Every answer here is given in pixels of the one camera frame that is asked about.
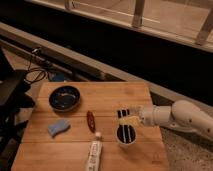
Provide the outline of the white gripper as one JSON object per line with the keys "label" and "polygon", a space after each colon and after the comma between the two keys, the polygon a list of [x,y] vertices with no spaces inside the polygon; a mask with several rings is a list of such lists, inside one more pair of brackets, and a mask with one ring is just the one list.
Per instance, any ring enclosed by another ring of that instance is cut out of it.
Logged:
{"label": "white gripper", "polygon": [[170,106],[147,106],[140,107],[138,116],[126,116],[119,118],[121,125],[140,126],[164,126],[171,122]]}

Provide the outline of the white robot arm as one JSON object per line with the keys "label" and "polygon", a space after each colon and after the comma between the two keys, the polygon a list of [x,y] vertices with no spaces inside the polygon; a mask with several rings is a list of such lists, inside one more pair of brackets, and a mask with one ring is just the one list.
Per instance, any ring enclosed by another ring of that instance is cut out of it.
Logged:
{"label": "white robot arm", "polygon": [[213,141],[213,117],[194,103],[178,100],[170,106],[132,107],[130,114],[118,119],[121,125],[161,126],[185,133],[196,133]]}

